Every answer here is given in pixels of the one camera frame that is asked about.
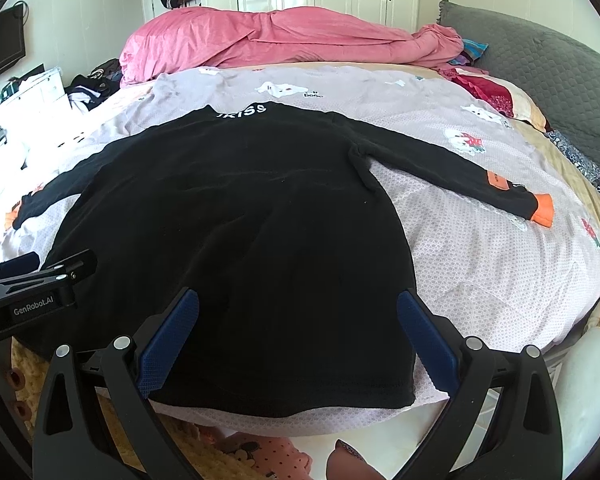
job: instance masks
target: pink comforter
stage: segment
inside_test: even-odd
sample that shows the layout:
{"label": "pink comforter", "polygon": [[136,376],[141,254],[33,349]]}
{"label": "pink comforter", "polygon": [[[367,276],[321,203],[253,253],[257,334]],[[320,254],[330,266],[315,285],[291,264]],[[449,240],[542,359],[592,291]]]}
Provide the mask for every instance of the pink comforter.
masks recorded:
{"label": "pink comforter", "polygon": [[415,34],[321,7],[237,12],[190,7],[143,25],[120,56],[122,85],[197,66],[295,61],[441,65],[462,52],[452,28],[426,25]]}

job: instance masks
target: bed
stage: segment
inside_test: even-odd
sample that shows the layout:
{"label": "bed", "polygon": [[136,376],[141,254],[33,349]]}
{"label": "bed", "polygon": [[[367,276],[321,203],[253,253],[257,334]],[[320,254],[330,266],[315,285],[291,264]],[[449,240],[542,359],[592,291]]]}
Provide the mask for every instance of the bed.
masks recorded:
{"label": "bed", "polygon": [[[35,172],[29,171],[31,175],[27,175],[24,182],[7,182],[0,193],[0,217],[8,210],[5,206],[13,205],[19,198],[18,194],[26,192],[26,187],[33,189],[40,184],[39,180],[46,180],[51,175],[65,171],[78,160],[97,152],[113,140],[137,134],[153,124],[172,120],[205,104],[211,104],[218,112],[229,114],[252,102],[279,100],[301,108],[340,111],[349,117],[403,133],[406,133],[404,125],[408,121],[414,121],[414,116],[405,117],[408,114],[404,110],[402,114],[397,113],[395,107],[404,107],[409,97],[420,93],[430,96],[444,94],[456,108],[456,100],[464,99],[465,106],[473,105],[492,112],[484,103],[468,98],[461,89],[439,79],[440,76],[431,70],[412,66],[332,62],[259,66],[222,72],[214,69],[193,69],[173,76],[161,76],[155,83],[130,86],[121,91],[115,101],[107,102],[106,106],[98,108],[98,115],[90,118],[94,121],[91,123],[94,126],[102,123],[93,134],[82,139],[71,138],[70,140],[75,142],[73,146],[65,145],[62,153],[51,159],[54,162],[47,163],[45,167],[31,168]],[[336,95],[333,89],[337,88],[338,82],[342,84],[343,81],[347,83],[347,91]],[[196,93],[187,92],[186,89],[189,88],[196,88]],[[353,99],[354,95],[359,96],[357,101]],[[422,102],[418,102],[417,106],[420,108],[409,109],[409,112],[414,114],[424,109]],[[533,342],[541,348],[548,349],[559,343],[571,327],[587,315],[600,297],[600,196],[555,146],[533,127],[515,120],[501,120],[500,123],[484,120],[467,110],[463,113],[466,117],[463,125],[472,128],[476,138],[481,134],[480,146],[489,152],[497,153],[488,159],[490,164],[494,165],[494,170],[507,175],[508,178],[516,177],[529,187],[551,187],[558,212],[557,220],[552,227],[554,231],[549,234],[545,231],[546,228],[520,221],[490,206],[448,192],[445,192],[440,200],[445,204],[442,210],[451,213],[446,217],[442,216],[438,224],[426,225],[418,219],[410,223],[408,216],[401,215],[403,227],[414,252],[421,294],[432,310],[450,317],[462,333],[480,335],[493,348],[518,351],[524,344]],[[457,116],[452,117],[455,121],[458,120]],[[422,135],[423,140],[434,142],[432,137],[427,137],[426,129],[424,131],[425,133],[414,133],[414,130],[409,130],[409,133]],[[455,146],[451,140],[447,137],[440,140],[440,143],[446,142],[445,147],[456,149],[466,158],[480,155],[476,150],[467,149],[464,144]],[[532,165],[532,171],[525,170],[525,166],[528,165]],[[440,191],[427,191],[427,186],[423,186],[422,181],[378,163],[374,164],[372,171],[392,198],[398,214],[408,209],[406,205],[411,195],[408,193],[409,188],[435,194]],[[45,251],[50,249],[55,231],[72,205],[69,200],[51,214],[30,219],[28,224],[25,222],[26,225],[17,231],[8,231],[6,237],[0,241],[0,259],[11,258],[29,250],[36,250],[41,256],[46,255]],[[561,212],[564,213],[563,218],[568,217],[568,221],[563,224],[558,220]],[[456,217],[470,218],[471,223],[452,226]],[[479,232],[485,225],[485,218],[489,219],[487,224],[495,227],[481,238]],[[439,230],[442,229],[450,232],[445,237],[444,246],[428,246],[427,240],[439,236]],[[511,246],[504,241],[507,236],[515,236],[518,240],[530,240],[521,242],[528,244],[528,253],[511,251]],[[470,244],[466,242],[471,238],[477,240],[478,247],[482,250],[472,252],[471,249],[467,249]],[[564,243],[565,238],[570,240],[569,244]],[[498,257],[503,258],[502,261],[480,261],[478,256],[484,253],[485,242],[500,247]],[[458,260],[460,264],[453,265],[453,254],[462,255]],[[514,266],[510,276],[504,276],[502,271],[511,262],[515,262],[517,266]],[[555,269],[552,266],[555,262],[560,262],[562,267]],[[468,267],[469,273],[456,276],[455,281],[440,282],[436,279],[441,275],[452,274],[445,272],[446,270],[463,267]],[[479,285],[474,290],[460,288],[458,292],[459,284],[471,281],[468,276],[480,276],[484,281],[478,282]],[[522,281],[522,285],[512,285],[510,279],[513,277]],[[495,289],[485,290],[488,288],[485,283],[489,281],[500,285],[500,290],[503,284],[507,284],[509,288],[506,286],[504,289],[506,301],[498,296]],[[440,298],[435,293],[440,288],[455,292]],[[500,303],[494,304],[493,298],[498,298]],[[463,301],[469,301],[472,307],[470,308],[468,303],[462,304]],[[507,315],[501,316],[502,312],[507,312]],[[15,348],[14,355],[19,356],[19,361],[15,364],[26,368],[22,359],[32,359],[32,356],[17,346]],[[415,382],[416,403],[410,408],[430,405],[433,408],[429,413],[435,415],[436,403],[445,396],[432,387],[421,366],[416,368]],[[27,395],[30,396],[29,400],[35,400],[34,391]],[[333,434],[364,428],[373,423],[386,423],[405,411],[341,408],[326,409],[311,416],[300,414],[287,420],[262,420],[216,410],[157,404],[154,406],[158,412],[205,426],[295,436],[298,437],[298,446],[307,446],[307,442],[303,442],[300,437]],[[422,434],[430,424],[430,418],[424,419],[421,421]],[[413,439],[415,445],[418,440],[419,437]],[[386,467],[386,473],[390,474],[390,466]]]}

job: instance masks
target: pile of clothes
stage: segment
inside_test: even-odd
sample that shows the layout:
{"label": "pile of clothes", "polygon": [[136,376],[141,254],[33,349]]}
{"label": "pile of clothes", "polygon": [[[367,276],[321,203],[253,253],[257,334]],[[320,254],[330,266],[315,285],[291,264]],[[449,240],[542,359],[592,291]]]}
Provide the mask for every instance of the pile of clothes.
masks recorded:
{"label": "pile of clothes", "polygon": [[110,59],[93,69],[88,76],[80,74],[74,77],[64,91],[69,97],[72,108],[85,114],[120,90],[121,79],[122,69],[119,60]]}

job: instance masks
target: screw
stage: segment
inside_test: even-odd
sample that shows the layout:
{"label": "screw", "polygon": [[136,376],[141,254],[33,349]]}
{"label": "screw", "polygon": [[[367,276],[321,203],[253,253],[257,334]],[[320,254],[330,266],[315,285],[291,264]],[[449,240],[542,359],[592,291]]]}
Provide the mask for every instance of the screw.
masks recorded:
{"label": "screw", "polygon": [[69,352],[71,351],[71,349],[69,348],[69,345],[60,345],[58,347],[58,349],[56,350],[56,355],[58,357],[64,357],[65,355],[67,355]]}
{"label": "screw", "polygon": [[113,342],[114,348],[117,350],[124,350],[131,344],[131,339],[129,339],[126,335],[120,336]]}
{"label": "screw", "polygon": [[540,357],[540,351],[537,346],[529,345],[526,347],[526,354],[533,359]]}
{"label": "screw", "polygon": [[482,341],[480,341],[477,337],[468,337],[465,344],[471,350],[479,350],[482,348]]}

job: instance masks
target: bed sheet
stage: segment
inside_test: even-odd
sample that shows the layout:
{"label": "bed sheet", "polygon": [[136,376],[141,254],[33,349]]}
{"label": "bed sheet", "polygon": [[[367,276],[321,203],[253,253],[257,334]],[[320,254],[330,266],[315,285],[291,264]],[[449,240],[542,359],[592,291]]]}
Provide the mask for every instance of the bed sheet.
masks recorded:
{"label": "bed sheet", "polygon": [[[302,65],[310,65],[317,68],[318,65],[325,64],[311,63]],[[368,70],[390,69],[392,71],[407,72],[411,75],[423,78],[438,78],[435,72],[417,67],[387,67],[385,65],[378,66],[367,64],[364,68]],[[528,124],[517,123],[517,121],[511,121],[511,123],[520,134],[525,137],[527,142],[533,145],[536,150],[546,157],[546,160],[557,170],[571,189],[574,190],[579,200],[585,205],[600,226],[600,196],[592,188],[590,183],[584,179],[579,171],[565,160],[554,145],[552,145],[551,142],[548,142],[542,134],[528,126]],[[66,204],[66,207],[70,207],[71,203],[72,202]],[[157,408],[160,411],[171,411],[170,407],[157,406]],[[416,410],[410,410],[408,413],[403,413],[392,420],[387,420],[383,424],[376,425],[372,428],[347,431],[346,433],[339,433],[338,435],[294,438],[293,440],[299,449],[308,452],[309,455],[313,457],[314,468],[312,473],[314,473],[314,476],[317,479],[324,478],[324,465],[326,464],[328,453],[333,449],[333,443],[336,438],[342,438],[346,442],[353,444],[363,453],[363,455],[372,459],[372,463],[376,465],[387,478],[390,478],[401,466],[402,460],[415,450],[418,443],[429,430],[439,409],[439,404],[430,404]],[[172,412],[172,414],[176,416],[179,415],[179,418],[184,418],[185,420],[198,418],[191,416],[190,413]],[[212,420],[209,420],[208,423],[213,424],[215,422],[216,420],[213,418]],[[189,441],[187,435],[173,432],[171,434],[176,438],[179,445],[180,441],[184,441],[184,443]]]}
{"label": "bed sheet", "polygon": [[[249,69],[264,68],[269,65],[248,67]],[[357,66],[365,70],[395,70],[398,72],[406,72],[417,77],[426,79],[442,78],[434,70],[418,66],[408,65],[388,65],[376,63],[334,63],[334,62],[306,62],[306,63],[287,63],[284,65],[274,66],[289,66],[302,68],[320,68],[321,66]],[[589,213],[596,219],[600,226],[600,194],[591,185],[591,183],[583,176],[583,174],[574,167],[570,161],[560,152],[560,150],[547,139],[540,131],[536,130],[528,123],[521,121],[510,121],[513,127],[525,138],[525,140],[535,147],[540,152],[546,161],[560,174],[560,177],[567,183],[578,199],[585,205]],[[592,313],[596,319],[590,321],[589,326],[600,326],[600,312]]]}
{"label": "bed sheet", "polygon": [[[493,348],[518,351],[531,342],[545,347],[560,340],[600,295],[600,239],[596,243],[582,224],[585,219],[593,232],[600,233],[598,220],[509,121],[500,116],[495,122],[484,120],[462,110],[460,105],[483,107],[487,112],[488,106],[446,80],[425,80],[432,77],[430,71],[409,68],[413,75],[405,73],[405,67],[399,68],[400,72],[368,72],[356,67],[299,70],[277,66],[200,69],[162,76],[151,95],[92,137],[102,140],[102,131],[114,126],[124,134],[138,133],[207,104],[230,113],[252,102],[279,100],[303,108],[339,111],[448,149],[458,148],[462,156],[479,164],[478,158],[485,155],[483,163],[489,169],[524,183],[532,192],[552,194],[557,211],[552,229],[429,186],[376,162],[372,171],[394,200],[413,250],[418,290],[435,313],[450,317],[462,333],[481,336]],[[480,146],[488,152],[467,151],[466,145],[455,146],[452,139],[440,136],[450,125],[482,139],[482,144],[473,143],[474,148]],[[429,198],[423,200],[422,194]],[[410,214],[418,210],[424,213]],[[35,249],[44,257],[50,248],[48,239],[36,237],[35,229],[18,239],[22,231],[8,234],[2,255]],[[490,252],[496,257],[488,257]],[[421,365],[416,368],[415,382],[416,406],[445,398]],[[261,420],[215,410],[156,408],[208,426],[272,436],[334,433],[388,420],[400,412],[324,408],[285,420]]]}

